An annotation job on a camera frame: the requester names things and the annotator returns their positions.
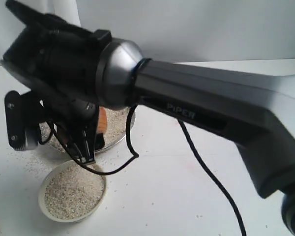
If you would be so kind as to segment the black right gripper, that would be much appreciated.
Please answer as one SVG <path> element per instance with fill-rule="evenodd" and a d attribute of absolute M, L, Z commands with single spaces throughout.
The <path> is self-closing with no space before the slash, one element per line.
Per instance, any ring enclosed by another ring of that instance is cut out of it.
<path fill-rule="evenodd" d="M 66 120 L 89 120 L 97 101 L 95 75 L 109 30 L 89 31 L 16 1 L 6 8 L 25 28 L 2 56 L 4 68 Z"/>

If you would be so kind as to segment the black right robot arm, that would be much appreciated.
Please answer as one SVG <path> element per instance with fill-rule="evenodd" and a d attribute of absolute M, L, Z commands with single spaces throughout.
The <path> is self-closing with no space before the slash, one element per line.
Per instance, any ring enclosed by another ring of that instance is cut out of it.
<path fill-rule="evenodd" d="M 17 151 L 42 143 L 48 123 L 80 167 L 95 161 L 101 107 L 138 105 L 176 118 L 204 171 L 231 204 L 229 192 L 205 165 L 186 123 L 234 142 L 257 193 L 284 193 L 282 220 L 295 235 L 295 75 L 271 76 L 189 66 L 145 58 L 137 44 L 110 31 L 91 32 L 53 14 L 8 0 L 7 9 L 25 28 L 4 53 L 2 66 L 29 92 L 4 99 L 9 145 Z"/>

